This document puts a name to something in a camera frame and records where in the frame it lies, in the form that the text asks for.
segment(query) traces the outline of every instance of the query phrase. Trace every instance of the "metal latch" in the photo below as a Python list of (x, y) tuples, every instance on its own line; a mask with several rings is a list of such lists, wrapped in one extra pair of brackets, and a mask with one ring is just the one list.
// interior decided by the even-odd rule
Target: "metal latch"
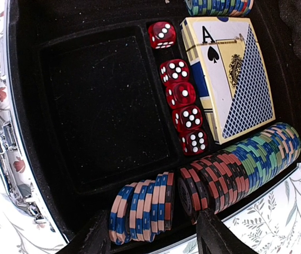
[(0, 132), (0, 154), (4, 154), (5, 151), (14, 150), (17, 150), (17, 147), (13, 128), (10, 122), (5, 122)]

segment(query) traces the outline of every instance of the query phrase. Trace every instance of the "red leaf print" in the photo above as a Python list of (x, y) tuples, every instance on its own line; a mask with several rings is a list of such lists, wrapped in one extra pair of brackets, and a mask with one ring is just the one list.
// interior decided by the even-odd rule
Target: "red leaf print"
[(21, 160), (20, 157), (16, 157), (16, 159), (17, 159), (17, 161), (15, 161), (13, 163), (13, 166), (14, 166), (16, 172), (23, 173), (25, 170), (25, 163), (23, 160)]
[(5, 87), (0, 88), (0, 102), (3, 102), (7, 98), (7, 93), (4, 91)]

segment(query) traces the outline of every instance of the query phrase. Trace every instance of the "blue and peach poker chip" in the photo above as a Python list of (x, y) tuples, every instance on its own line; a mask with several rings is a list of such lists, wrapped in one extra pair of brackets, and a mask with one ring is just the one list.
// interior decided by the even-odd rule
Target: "blue and peach poker chip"
[(127, 184), (118, 192), (109, 219), (109, 237), (116, 245), (131, 240), (152, 242), (160, 232), (171, 229), (174, 211), (173, 172), (155, 180)]
[[(242, 9), (251, 4), (244, 0)], [(247, 197), (295, 162), (301, 151), (297, 131), (276, 123), (253, 136), (204, 156), (155, 180), (125, 185), (110, 214), (109, 236), (122, 245), (131, 240), (152, 242), (171, 230), (175, 183), (182, 207), (192, 224), (200, 211), (219, 213)]]
[(185, 0), (190, 16), (247, 16), (254, 0)]

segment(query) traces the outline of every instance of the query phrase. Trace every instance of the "empty compartment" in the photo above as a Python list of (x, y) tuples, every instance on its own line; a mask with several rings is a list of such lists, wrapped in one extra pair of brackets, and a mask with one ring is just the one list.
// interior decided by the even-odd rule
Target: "empty compartment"
[(75, 185), (104, 185), (109, 176), (175, 160), (144, 51), (141, 28), (131, 26), (43, 52), (49, 106)]

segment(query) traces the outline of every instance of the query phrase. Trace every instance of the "playing card deck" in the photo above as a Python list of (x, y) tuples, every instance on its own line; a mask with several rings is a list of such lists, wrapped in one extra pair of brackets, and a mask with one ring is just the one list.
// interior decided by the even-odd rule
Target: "playing card deck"
[(180, 28), (217, 143), (275, 119), (269, 79), (250, 19), (188, 17)]

